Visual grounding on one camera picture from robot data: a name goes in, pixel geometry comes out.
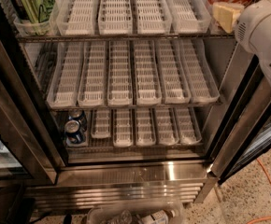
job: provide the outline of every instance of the white robotic arm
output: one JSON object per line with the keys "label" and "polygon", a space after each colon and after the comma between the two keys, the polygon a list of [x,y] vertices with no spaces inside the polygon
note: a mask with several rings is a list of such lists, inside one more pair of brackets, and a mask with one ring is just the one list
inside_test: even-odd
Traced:
{"label": "white robotic arm", "polygon": [[258,56],[271,86],[271,0],[262,0],[242,12],[235,38],[247,52]]}

